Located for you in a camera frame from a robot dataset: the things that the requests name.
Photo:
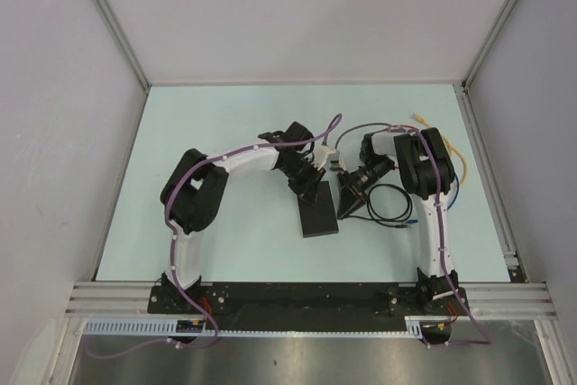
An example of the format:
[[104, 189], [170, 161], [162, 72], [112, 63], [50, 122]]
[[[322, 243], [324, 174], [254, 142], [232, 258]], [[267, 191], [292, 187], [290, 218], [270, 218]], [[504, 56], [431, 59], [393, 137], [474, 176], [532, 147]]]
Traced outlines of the black network switch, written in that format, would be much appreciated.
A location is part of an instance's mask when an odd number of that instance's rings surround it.
[[298, 199], [298, 212], [303, 238], [339, 233], [332, 191], [328, 181], [320, 183], [316, 202], [313, 205], [306, 203], [301, 198]]

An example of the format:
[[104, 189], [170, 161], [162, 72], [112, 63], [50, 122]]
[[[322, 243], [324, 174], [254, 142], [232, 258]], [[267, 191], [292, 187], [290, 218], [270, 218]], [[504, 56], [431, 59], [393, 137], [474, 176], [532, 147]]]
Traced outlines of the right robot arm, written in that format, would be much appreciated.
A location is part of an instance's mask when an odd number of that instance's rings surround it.
[[[366, 206], [373, 221], [392, 227], [405, 225], [415, 211], [420, 241], [416, 303], [427, 314], [438, 313], [459, 284], [447, 234], [449, 195], [456, 174], [440, 132], [436, 128], [390, 126], [366, 133], [360, 161], [362, 165], [357, 170], [343, 170], [337, 175], [337, 218], [353, 217]], [[402, 217], [377, 217], [371, 209], [370, 193], [393, 169], [398, 169], [402, 189], [411, 197], [411, 204]]]

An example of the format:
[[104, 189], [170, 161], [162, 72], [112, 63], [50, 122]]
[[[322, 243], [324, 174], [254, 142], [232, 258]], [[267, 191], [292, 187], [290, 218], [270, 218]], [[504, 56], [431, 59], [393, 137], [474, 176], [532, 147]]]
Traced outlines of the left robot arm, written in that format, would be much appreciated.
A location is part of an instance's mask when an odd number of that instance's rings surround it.
[[215, 221], [228, 184], [250, 174], [278, 170], [289, 189], [305, 203], [316, 202], [318, 186], [334, 148], [297, 122], [288, 130], [262, 133], [252, 144], [208, 156], [186, 151], [160, 194], [165, 223], [171, 230], [167, 300], [179, 312], [197, 306], [203, 232]]

